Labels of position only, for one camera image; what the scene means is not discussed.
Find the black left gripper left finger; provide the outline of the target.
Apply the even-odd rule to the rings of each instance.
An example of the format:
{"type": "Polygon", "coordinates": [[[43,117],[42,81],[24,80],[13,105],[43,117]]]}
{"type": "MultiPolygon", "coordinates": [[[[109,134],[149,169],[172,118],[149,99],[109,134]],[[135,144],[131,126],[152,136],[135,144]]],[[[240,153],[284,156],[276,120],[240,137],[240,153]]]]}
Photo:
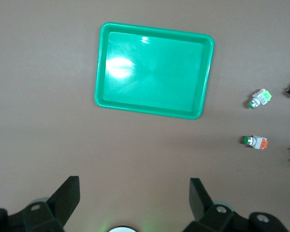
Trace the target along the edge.
{"type": "Polygon", "coordinates": [[[70,176],[45,202],[31,203],[13,215],[0,208],[0,232],[63,232],[79,202],[79,177],[70,176]]]}

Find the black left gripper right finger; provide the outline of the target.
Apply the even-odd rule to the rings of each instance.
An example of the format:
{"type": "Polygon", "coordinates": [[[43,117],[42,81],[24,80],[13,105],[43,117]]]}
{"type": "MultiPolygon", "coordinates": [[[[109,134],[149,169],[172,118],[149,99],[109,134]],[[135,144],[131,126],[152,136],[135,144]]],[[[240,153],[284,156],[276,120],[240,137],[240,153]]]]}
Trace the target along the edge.
{"type": "Polygon", "coordinates": [[[253,212],[244,218],[229,207],[214,203],[199,178],[189,183],[189,205],[194,220],[185,232],[287,232],[275,216],[253,212]]]}

